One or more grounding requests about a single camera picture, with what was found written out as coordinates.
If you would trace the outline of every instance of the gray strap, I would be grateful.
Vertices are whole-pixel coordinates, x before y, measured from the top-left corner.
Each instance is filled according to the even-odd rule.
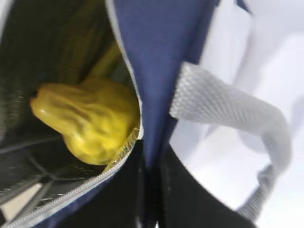
[[[219,124],[259,135],[271,164],[258,176],[259,186],[237,211],[257,219],[276,178],[291,160],[291,137],[283,114],[276,107],[227,85],[200,66],[184,63],[170,114],[202,124]]]

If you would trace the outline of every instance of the zipper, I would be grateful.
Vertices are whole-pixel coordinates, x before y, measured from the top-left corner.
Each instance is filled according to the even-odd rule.
[[[114,1],[113,0],[106,0],[106,8],[108,12],[108,17],[110,19],[110,24],[112,26],[112,30],[114,32],[115,39],[118,43],[118,47],[123,55],[124,62],[129,70],[133,85],[135,87],[137,100],[140,108],[140,129],[138,133],[138,139],[142,139],[143,136],[143,119],[142,119],[142,101],[140,99],[140,95],[137,88],[137,83],[134,77],[133,68],[131,63],[128,59],[126,51],[124,49],[123,41],[121,38],[118,19],[116,17]],[[106,168],[102,172],[102,174],[98,175],[97,177],[92,178],[91,180],[87,181],[86,183],[80,185],[79,187],[71,190],[70,192],[66,193],[65,195],[59,197],[58,199],[53,200],[52,202],[48,203],[47,205],[38,208],[37,210],[33,211],[32,213],[25,215],[10,224],[6,224],[3,228],[30,228],[35,226],[36,224],[42,222],[43,220],[51,217],[64,207],[68,206],[70,203],[75,201],[76,199],[80,198],[81,196],[85,195],[87,192],[92,190],[93,188],[97,187],[101,183],[107,181],[109,178],[114,176],[114,174],[120,170],[122,165],[126,162],[127,158],[129,157],[133,146],[129,150],[125,156],[123,156],[118,161],[115,161],[115,164],[111,168]]]

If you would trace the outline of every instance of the yellow pepper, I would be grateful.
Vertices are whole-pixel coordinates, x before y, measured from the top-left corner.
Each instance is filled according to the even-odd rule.
[[[88,164],[108,164],[128,143],[140,119],[131,89],[103,78],[108,73],[103,65],[111,65],[107,57],[81,84],[44,84],[31,100],[34,115],[61,133],[68,149]]]

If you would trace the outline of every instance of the white surface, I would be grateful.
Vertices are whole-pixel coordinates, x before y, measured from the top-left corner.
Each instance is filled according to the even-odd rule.
[[[280,108],[294,144],[292,164],[257,224],[260,228],[304,227],[304,1],[248,0],[253,32],[234,84]],[[200,124],[180,122],[171,143],[192,175],[236,209],[256,187],[267,163],[257,137],[226,127],[205,136]]]

